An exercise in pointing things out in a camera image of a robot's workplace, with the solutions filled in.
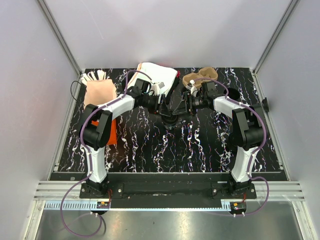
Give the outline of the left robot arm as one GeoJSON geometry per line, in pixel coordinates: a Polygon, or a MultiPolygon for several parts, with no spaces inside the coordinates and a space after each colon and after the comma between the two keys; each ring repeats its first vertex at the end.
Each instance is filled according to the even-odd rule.
{"type": "Polygon", "coordinates": [[[79,137],[85,148],[88,173],[82,187],[95,197],[103,198],[108,193],[105,147],[111,137],[112,122],[120,115],[136,107],[144,107],[150,114],[159,115],[167,130],[172,130],[178,120],[167,105],[178,79],[152,83],[141,78],[134,85],[126,86],[116,99],[85,107],[79,128],[79,137]]]}

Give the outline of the black cup lid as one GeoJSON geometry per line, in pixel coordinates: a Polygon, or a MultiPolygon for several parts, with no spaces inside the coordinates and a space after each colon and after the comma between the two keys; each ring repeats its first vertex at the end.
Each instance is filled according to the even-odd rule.
{"type": "Polygon", "coordinates": [[[161,116],[161,119],[169,119],[169,120],[177,120],[178,121],[178,116],[177,115],[172,115],[172,117],[164,117],[164,116],[161,116]]]}

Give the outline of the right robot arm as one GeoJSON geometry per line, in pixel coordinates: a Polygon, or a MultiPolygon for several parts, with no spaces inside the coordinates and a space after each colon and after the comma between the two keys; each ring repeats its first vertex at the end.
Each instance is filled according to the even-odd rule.
{"type": "Polygon", "coordinates": [[[230,142],[237,147],[235,163],[227,182],[227,192],[232,198],[239,198],[250,189],[253,163],[260,149],[265,145],[268,131],[265,119],[258,111],[259,105],[250,106],[229,97],[229,89],[220,93],[217,82],[207,81],[201,84],[200,93],[185,92],[173,111],[175,116],[196,114],[198,109],[208,108],[224,114],[232,120],[230,142]]]}

